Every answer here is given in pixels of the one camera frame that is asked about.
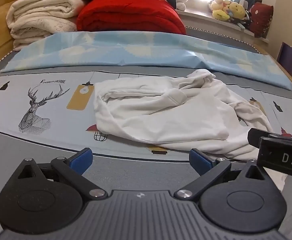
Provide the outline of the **white garment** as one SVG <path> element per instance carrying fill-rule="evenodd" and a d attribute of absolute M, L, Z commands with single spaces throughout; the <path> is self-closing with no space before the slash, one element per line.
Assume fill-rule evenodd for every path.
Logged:
<path fill-rule="evenodd" d="M 94 86 L 94 113 L 104 134 L 168 148 L 255 159 L 252 128 L 272 131 L 266 115 L 208 70 L 187 77 L 141 76 Z"/>

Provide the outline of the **yellow plush toy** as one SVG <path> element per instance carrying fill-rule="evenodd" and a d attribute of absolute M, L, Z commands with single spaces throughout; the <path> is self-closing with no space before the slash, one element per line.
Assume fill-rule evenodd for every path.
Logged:
<path fill-rule="evenodd" d="M 212 16 L 220 21 L 245 20 L 246 10 L 242 5 L 229 0 L 213 0 L 209 5 Z"/>

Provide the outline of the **cream folded blanket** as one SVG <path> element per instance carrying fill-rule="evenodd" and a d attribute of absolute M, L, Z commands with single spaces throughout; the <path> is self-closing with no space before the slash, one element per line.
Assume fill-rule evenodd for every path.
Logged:
<path fill-rule="evenodd" d="M 56 33 L 77 31 L 76 19 L 86 5 L 84 0 L 17 0 L 11 4 L 6 24 L 13 49 Z"/>

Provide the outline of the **red folded blanket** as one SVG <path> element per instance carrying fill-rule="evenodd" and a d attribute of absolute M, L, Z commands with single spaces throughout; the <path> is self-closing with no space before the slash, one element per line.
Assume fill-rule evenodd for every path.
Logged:
<path fill-rule="evenodd" d="M 186 33 L 166 0 L 93 0 L 77 16 L 77 30 Z"/>

